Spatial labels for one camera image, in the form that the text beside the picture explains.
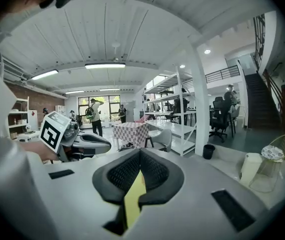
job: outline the chair base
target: chair base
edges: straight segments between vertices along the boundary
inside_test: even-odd
[[[223,131],[219,132],[219,131],[216,129],[215,131],[210,131],[210,132],[209,132],[209,137],[211,137],[211,136],[217,136],[218,138],[221,139],[221,142],[224,143],[225,140],[224,140],[223,136],[226,136],[226,138],[227,138],[228,135],[227,135],[227,133],[223,133]]]

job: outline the brick wall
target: brick wall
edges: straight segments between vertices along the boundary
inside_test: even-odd
[[[17,98],[27,99],[29,96],[29,110],[37,110],[38,125],[44,118],[43,109],[47,108],[48,112],[55,110],[55,106],[65,105],[65,100],[62,98],[50,96],[47,94],[39,93],[29,90],[19,85],[6,83],[9,89],[15,94]]]

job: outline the white bin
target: white bin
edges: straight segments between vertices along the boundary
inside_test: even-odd
[[[247,153],[241,168],[240,183],[249,186],[262,162],[263,158],[260,154]]]

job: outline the staircase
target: staircase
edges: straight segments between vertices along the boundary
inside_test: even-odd
[[[281,119],[274,100],[261,76],[245,76],[248,92],[248,128],[281,129]]]

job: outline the black pants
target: black pants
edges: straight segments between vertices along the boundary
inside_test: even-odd
[[[102,137],[103,136],[102,121],[99,119],[97,121],[91,122],[91,124],[92,124],[92,132],[94,134],[97,134],[97,128],[98,128],[99,136]]]

